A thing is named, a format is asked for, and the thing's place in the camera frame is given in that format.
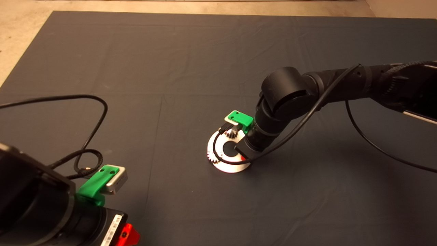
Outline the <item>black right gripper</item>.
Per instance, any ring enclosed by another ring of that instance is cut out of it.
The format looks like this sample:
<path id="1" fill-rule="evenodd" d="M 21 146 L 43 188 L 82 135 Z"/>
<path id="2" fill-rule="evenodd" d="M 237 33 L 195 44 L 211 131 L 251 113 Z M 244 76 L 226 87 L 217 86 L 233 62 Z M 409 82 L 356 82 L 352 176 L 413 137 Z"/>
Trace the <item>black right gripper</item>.
<path id="1" fill-rule="evenodd" d="M 235 145 L 236 151 L 241 154 L 241 161 L 253 160 L 260 155 L 260 152 L 253 149 L 247 141 L 239 141 Z"/>

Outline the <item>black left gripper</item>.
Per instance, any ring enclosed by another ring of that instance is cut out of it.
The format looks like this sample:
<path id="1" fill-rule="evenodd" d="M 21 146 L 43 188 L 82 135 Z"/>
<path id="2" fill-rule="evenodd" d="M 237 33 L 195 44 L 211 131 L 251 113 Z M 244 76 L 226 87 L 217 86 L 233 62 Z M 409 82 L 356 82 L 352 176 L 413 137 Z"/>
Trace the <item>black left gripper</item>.
<path id="1" fill-rule="evenodd" d="M 106 218 L 99 238 L 100 246 L 136 246 L 140 234 L 126 223 L 128 214 L 119 210 L 106 210 Z"/>

